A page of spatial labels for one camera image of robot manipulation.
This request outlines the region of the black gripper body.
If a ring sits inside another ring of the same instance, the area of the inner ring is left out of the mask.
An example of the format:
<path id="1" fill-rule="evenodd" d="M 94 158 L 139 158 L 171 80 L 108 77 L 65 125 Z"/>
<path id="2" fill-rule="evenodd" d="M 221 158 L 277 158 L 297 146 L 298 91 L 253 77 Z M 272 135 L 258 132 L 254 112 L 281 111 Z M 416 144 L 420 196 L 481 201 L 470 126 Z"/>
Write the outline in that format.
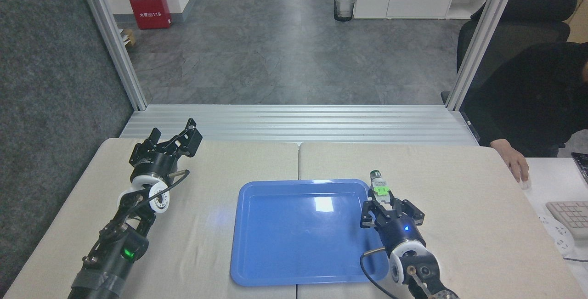
<path id="1" fill-rule="evenodd" d="M 380 239 L 386 250 L 394 250 L 405 241 L 418 241 L 423 246 L 426 242 L 421 236 L 413 218 L 401 216 L 393 218 L 380 226 Z"/>
<path id="2" fill-rule="evenodd" d="M 140 175 L 148 175 L 160 178 L 164 182 L 171 182 L 170 173 L 177 171 L 178 159 L 178 146 L 174 143 L 137 143 L 130 157 L 130 165 L 134 168 L 130 181 Z"/>

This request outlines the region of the person's hand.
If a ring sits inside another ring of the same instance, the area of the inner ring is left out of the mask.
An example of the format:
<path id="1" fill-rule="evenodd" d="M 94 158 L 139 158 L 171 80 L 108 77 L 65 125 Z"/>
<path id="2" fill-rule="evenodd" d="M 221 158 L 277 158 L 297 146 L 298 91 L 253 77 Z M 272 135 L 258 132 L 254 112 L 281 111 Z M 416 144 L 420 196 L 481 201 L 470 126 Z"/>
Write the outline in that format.
<path id="1" fill-rule="evenodd" d="M 492 141 L 491 147 L 501 156 L 517 182 L 527 182 L 529 180 L 529 166 L 525 157 L 515 150 L 508 140 L 498 139 Z"/>

